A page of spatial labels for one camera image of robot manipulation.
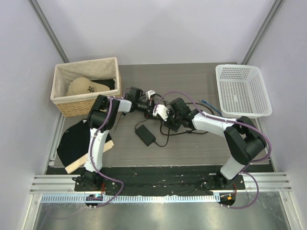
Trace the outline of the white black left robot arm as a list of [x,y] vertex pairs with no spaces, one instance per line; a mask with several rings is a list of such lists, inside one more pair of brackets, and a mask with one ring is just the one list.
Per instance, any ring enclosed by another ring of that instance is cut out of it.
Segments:
[[91,191],[101,188],[102,178],[98,172],[102,169],[104,147],[110,130],[115,124],[118,113],[144,112],[149,118],[153,113],[154,96],[156,92],[143,92],[139,88],[131,87],[124,98],[99,95],[87,117],[90,128],[90,141],[87,160],[80,177],[80,184]]

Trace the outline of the beige cap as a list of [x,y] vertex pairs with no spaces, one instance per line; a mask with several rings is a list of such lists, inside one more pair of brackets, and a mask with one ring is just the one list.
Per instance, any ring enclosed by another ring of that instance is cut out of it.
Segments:
[[79,77],[70,83],[67,96],[106,92],[109,90],[110,88],[104,84],[93,82],[85,77]]

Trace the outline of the wicker basket with liner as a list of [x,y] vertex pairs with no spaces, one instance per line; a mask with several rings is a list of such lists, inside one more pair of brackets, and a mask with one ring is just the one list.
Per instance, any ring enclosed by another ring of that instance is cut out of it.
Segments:
[[50,99],[63,116],[88,114],[100,94],[121,96],[121,76],[116,57],[55,66]]

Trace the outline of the black power adapter brick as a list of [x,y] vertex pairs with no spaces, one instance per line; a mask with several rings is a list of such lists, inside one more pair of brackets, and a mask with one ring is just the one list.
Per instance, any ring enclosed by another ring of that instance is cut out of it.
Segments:
[[147,147],[156,141],[156,137],[149,131],[149,129],[145,125],[141,125],[137,129],[135,129],[135,134]]

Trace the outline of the black network switch box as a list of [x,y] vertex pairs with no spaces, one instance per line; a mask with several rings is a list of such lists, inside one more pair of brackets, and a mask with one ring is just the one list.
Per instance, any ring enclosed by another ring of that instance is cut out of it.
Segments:
[[174,119],[167,120],[163,122],[163,125],[174,132],[178,132],[182,123],[180,121],[176,121]]

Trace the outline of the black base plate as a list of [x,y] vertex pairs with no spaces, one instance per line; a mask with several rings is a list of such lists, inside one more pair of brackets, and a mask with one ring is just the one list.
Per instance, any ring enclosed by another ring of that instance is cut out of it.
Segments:
[[253,178],[239,174],[226,188],[219,188],[215,182],[220,166],[162,166],[162,167],[103,167],[102,183],[98,188],[80,184],[83,167],[70,175],[77,192],[101,190],[107,195],[122,196],[198,196],[209,194],[211,190],[244,190]]

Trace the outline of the aluminium rail frame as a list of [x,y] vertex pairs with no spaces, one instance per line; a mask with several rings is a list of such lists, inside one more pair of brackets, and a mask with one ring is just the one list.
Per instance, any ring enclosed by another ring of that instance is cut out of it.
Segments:
[[85,203],[89,206],[110,200],[112,203],[186,203],[219,202],[244,192],[290,192],[289,180],[283,172],[252,173],[240,175],[227,188],[210,186],[213,176],[202,179],[196,175],[171,175],[150,184],[135,185],[127,175],[123,191],[115,182],[105,182],[100,188],[84,188],[73,180],[73,175],[37,175],[33,180],[30,194],[41,195],[41,203]]

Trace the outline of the white plastic perforated basket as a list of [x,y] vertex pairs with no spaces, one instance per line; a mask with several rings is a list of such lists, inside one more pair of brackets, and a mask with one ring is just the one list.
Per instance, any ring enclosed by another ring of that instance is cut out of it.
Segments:
[[272,106],[261,70],[256,66],[221,64],[215,68],[222,116],[270,116]]

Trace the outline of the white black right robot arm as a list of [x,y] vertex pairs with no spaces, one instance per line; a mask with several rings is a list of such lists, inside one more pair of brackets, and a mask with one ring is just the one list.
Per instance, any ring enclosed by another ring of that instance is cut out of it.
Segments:
[[190,128],[193,131],[210,132],[224,137],[231,156],[216,173],[217,187],[228,189],[233,185],[235,177],[266,147],[264,137],[257,132],[250,118],[242,116],[239,119],[224,120],[204,111],[193,111],[181,98],[170,102],[167,120],[164,125],[174,131],[179,127]]

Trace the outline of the black cloth on board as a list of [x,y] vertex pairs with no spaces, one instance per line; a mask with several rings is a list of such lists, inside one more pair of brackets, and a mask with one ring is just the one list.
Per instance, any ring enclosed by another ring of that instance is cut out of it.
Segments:
[[[88,153],[90,146],[90,128],[86,119],[69,127],[62,135],[57,154],[64,167]],[[94,172],[90,160],[87,158],[83,165],[86,170]]]

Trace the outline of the wooden board with label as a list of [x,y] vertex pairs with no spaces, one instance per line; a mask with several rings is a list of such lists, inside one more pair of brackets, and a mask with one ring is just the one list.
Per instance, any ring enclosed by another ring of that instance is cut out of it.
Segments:
[[[114,147],[114,142],[113,140],[109,140],[105,146],[104,146],[104,150],[103,153],[105,153],[106,151],[112,149]],[[65,167],[65,170],[68,174],[73,173],[75,170],[77,170],[78,168],[80,168],[81,166],[83,166],[87,161],[87,153],[83,156],[81,156],[79,159],[74,160],[73,162],[69,163],[68,166]]]

